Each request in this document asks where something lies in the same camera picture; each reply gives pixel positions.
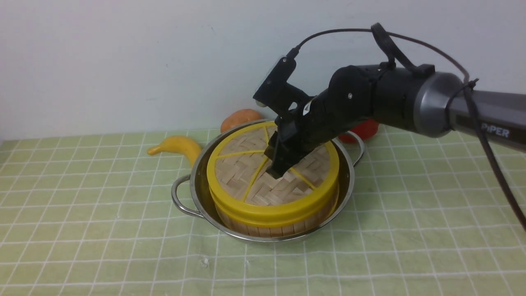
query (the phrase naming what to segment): yellow banana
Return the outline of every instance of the yellow banana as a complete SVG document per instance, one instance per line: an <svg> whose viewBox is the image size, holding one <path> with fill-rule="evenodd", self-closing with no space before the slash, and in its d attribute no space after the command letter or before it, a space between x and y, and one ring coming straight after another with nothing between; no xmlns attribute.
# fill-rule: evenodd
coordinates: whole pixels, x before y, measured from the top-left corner
<svg viewBox="0 0 526 296"><path fill-rule="evenodd" d="M201 153L201 147L194 140L186 136L171 136L163 140L157 146L148 149L149 155L154 155L159 152L180 153L188 158L191 166L194 166L195 161Z"/></svg>

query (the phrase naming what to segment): stainless steel pot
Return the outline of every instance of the stainless steel pot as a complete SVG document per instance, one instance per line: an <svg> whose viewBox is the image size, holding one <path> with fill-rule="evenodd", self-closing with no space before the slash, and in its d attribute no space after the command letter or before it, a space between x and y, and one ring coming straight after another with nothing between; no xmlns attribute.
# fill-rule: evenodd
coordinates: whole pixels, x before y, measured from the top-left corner
<svg viewBox="0 0 526 296"><path fill-rule="evenodd" d="M206 178L206 167L208 164L208 159L210 158L210 155L212 151L214 150L214 148L229 134L239 129L242 129L246 126L250 126L250 125L253 125L259 122L265 122L265 121L268 121L268 120L254 121L254 122L244 124L242 126L235 127L217 136L212 141L210 141L210 143L208 143L208 145L201 151L201 154L197 158L194 164L194 167L192 168L192 172L189 175L185 175L185 176L178 178L174 182L174 185L171 187L171 198L174 201L175 206L179 210L181 210L183 213L190 215L190 216L206 219L213 226L225 232L227 235L240 239L245 242L273 243L273 242L284 242L284 241L291 241L291 240L302 240L302 239L305 239L310 234L314 233L315 231L323 228L325 225L331 222L332 219L334 219L341 212L341 210L343 210L343 208L345 207L345 205L347 204L347 202L349 201L352 195L352 189L355 184L354 167L361 160L365 152L366 146L365 146L365 143L362 141L362 139L358 135L352 132L348 132L352 137L356 139L356 141L360 145L359 155L356 158L356 160L353 162L351 160L351 157L345 150L344 146L341 144L341 142L339 140L332 140L333 144L336 147L336 150L338 151L339 160L340 160L340 173L339 173L339 181L338 181L340 185L340 190L339 190L340 194L338 196L336 210L330 217L328 217L325 221L323 221L319 226L313 229L310 229L308 231L305 231L303 233L297 233L297 234L289 235L289 236L282 236L279 238L260 238L258 236L245 235L245 234L241 234L241 233L238 233L236 231L233 231L227 228L223 224L221 219L219 218L214 201L210 194L210 190L208 188L208 181ZM192 196L192 200L194 201L196 205L197 211L194 211L184 206L179 200L179 198L177 197L177 187L179 187L181 183L186 182L188 180L190 180L190 193Z"/></svg>

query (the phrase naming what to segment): bamboo steamer lid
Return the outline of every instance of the bamboo steamer lid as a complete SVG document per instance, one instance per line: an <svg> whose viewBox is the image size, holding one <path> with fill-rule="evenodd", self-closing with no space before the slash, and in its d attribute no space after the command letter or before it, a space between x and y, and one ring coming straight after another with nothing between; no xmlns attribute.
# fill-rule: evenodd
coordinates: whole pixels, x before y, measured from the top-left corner
<svg viewBox="0 0 526 296"><path fill-rule="evenodd" d="M207 165L209 189L224 224L262 237L301 233L318 226L336 207L339 161L328 142L304 157L283 177L265 172L265 148L276 130L262 122L221 141Z"/></svg>

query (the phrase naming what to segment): pot handle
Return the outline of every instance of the pot handle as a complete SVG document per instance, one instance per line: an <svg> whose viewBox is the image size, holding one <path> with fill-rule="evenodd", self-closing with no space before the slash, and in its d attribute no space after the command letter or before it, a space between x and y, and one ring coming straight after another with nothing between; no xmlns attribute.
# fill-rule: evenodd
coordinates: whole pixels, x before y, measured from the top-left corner
<svg viewBox="0 0 526 296"><path fill-rule="evenodd" d="M348 131L347 134L355 138L356 141L358 142L358 145L360 146L360 153L358 154L358 158L356 158L356 160L352 163L352 166L356 166L358 165L358 163L360 163L360 160L362 159L363 154L365 153L365 149L366 149L365 142L360 138L360 136L358 136L357 134L351 131Z"/></svg>
<svg viewBox="0 0 526 296"><path fill-rule="evenodd" d="M181 201L179 200L179 197L177 197L177 188L179 187L179 185L181 185L181 183L183 182L186 182L190 180L190 175L185 175L185 176L182 176L180 178L178 178L177 180L175 180L174 182L174 185L171 186L171 199L174 201L174 204L175 206L183 213L189 215L189 216L193 216L193 217L198 217L198 218L204 218L204 216L199 213L198 211L194 211L192 209L189 209L187 207L185 207L183 205L183 203L181 203Z"/></svg>

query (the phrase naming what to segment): black cable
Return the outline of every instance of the black cable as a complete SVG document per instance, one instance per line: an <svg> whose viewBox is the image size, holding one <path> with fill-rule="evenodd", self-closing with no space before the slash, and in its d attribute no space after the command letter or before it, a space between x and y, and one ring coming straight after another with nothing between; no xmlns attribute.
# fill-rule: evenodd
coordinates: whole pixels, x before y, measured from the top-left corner
<svg viewBox="0 0 526 296"><path fill-rule="evenodd" d="M316 38L321 35L325 34L331 34L331 33L338 33L338 32L368 32L372 33L371 29L358 29L358 28L345 28L345 29L333 29L333 30L327 30L322 31L313 35L310 35L309 37L305 38L300 44L298 44L296 47L290 50L290 52L287 54L287 57L289 58L295 58L300 48L307 43L309 40ZM499 163L497 162L497 159L495 158L495 154L493 153L493 150L491 149L491 146L489 144L488 138L486 137L486 134L483 133L481 129L481 122L479 120L479 111L477 109L477 106L475 102L473 101L473 97L471 96L471 92L473 87L475 86L475 81L469 81L469 73L468 71L462 67L454 58L446 54L445 52L441 51L440 49L432 46L431 44L428 44L424 41L420 41L411 37L403 36L396 33L387 32L389 36L403 39L406 41L410 41L419 45L422 45L424 47L427 47L431 49L432 51L438 53L445 59L447 59L450 63L452 63L461 73L464 75L463 83L464 86L460 91L464 91L464 98L466 99L466 105L468 106L468 112L471 116L471 119L473 120L473 125L475 129L475 133L477 134L477 137L479 138L480 144L482 145L482 148L484 149L484 153L486 154L486 157L488 158L488 161L491 166L491 170L495 174L495 177L497 178L497 181L499 182L500 188L502 189L502 192L504 193L504 196L508 200L508 203L511 206L511 209L513 210L513 213L515 216L517 216L517 219L519 220L520 224L522 225L522 228L526 231L526 216L524 216L524 213L522 212L517 200L515 199L515 196L513 196L513 192L511 192L510 186L508 182L506 181L506 178L504 177L504 174L502 173L502 170L499 167Z"/></svg>
<svg viewBox="0 0 526 296"><path fill-rule="evenodd" d="M469 87L469 88L471 88L471 90L473 90L473 88L477 84L478 80L479 79L477 78L475 80L470 81L468 84L463 84L463 86L459 90L457 90L451 97L449 97L449 100L448 100L448 102L446 104L446 110L449 110L449 107L451 107L451 104L453 103L453 99L455 97L457 97L457 95L460 94L460 92L463 92L464 88ZM451 118L449 116L450 116L449 112L446 112L446 122L451 122Z"/></svg>

